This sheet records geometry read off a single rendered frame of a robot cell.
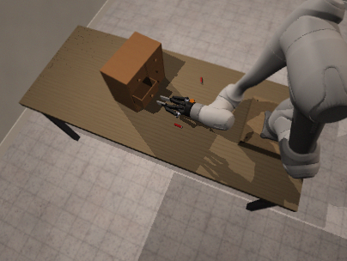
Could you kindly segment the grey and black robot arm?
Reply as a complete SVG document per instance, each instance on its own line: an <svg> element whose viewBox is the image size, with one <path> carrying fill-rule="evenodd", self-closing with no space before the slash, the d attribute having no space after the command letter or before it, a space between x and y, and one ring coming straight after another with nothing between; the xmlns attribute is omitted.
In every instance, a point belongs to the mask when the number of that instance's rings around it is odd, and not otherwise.
<svg viewBox="0 0 347 261"><path fill-rule="evenodd" d="M314 177L320 169L319 136L325 124L347 118L347 44L338 26L344 12L342 0L302 3L278 27L240 84L229 84L208 106L195 103L191 119L229 130L244 92L287 66L290 98L273 112L265 111L260 137L278 142L279 150L281 142L289 176Z"/></svg>

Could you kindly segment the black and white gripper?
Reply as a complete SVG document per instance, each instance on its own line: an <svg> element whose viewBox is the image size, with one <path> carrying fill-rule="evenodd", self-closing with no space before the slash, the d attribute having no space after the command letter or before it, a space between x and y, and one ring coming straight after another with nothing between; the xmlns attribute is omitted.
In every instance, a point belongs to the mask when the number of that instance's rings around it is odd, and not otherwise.
<svg viewBox="0 0 347 261"><path fill-rule="evenodd" d="M173 106L173 105L169 105L167 103L161 102L161 101L157 101L157 104L164 106L164 108L167 112L172 113L176 118L178 118L179 115L186 115L187 117L190 117L190 111L192 109L192 106L195 103L189 102L190 101L189 97L179 97L179 96L173 96L172 98L168 98L168 97L164 97L164 96L160 96L160 97L162 100L169 101L169 102L172 102L172 103L178 105L178 106ZM184 101L184 102L182 102L182 101ZM185 109L185 107L186 107L186 109ZM178 112L175 112L171 109L176 110Z"/></svg>

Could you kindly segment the small brown chest of drawers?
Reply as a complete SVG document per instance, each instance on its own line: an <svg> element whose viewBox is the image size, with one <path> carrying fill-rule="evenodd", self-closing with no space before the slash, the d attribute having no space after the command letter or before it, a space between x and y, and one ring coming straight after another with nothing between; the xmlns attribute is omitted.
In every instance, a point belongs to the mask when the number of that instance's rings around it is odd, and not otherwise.
<svg viewBox="0 0 347 261"><path fill-rule="evenodd" d="M128 83L143 66L146 69L145 63L159 46L160 42L135 32L100 69L113 98L134 112L138 111Z"/></svg>

